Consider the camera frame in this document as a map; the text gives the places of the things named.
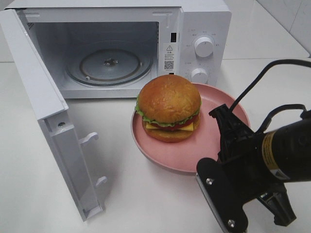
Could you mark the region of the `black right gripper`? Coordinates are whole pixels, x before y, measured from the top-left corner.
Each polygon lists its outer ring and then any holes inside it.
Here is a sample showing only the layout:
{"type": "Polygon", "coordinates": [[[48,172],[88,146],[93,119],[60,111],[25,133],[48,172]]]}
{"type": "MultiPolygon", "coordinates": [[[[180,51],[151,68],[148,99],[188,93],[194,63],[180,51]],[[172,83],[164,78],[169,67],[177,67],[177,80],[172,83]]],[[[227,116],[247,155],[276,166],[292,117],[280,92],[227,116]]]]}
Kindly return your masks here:
{"type": "Polygon", "coordinates": [[[226,104],[208,113],[221,133],[219,161],[242,203],[258,199],[273,215],[276,225],[296,220],[285,188],[289,177],[276,161],[278,131],[253,132],[226,104]]]}

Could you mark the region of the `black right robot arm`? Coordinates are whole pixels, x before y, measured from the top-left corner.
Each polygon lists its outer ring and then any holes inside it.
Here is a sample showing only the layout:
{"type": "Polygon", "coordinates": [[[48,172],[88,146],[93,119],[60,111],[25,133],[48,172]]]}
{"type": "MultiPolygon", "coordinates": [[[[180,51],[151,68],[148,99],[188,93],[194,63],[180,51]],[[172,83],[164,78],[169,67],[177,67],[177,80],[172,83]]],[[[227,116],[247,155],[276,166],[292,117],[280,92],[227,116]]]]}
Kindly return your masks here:
{"type": "Polygon", "coordinates": [[[242,203],[258,199],[273,215],[274,223],[287,226],[296,216],[285,183],[311,179],[311,113],[302,104],[272,110],[257,131],[244,124],[227,105],[209,115],[220,131],[221,164],[242,203]],[[301,110],[300,120],[267,131],[272,118],[285,110],[301,110]]]}

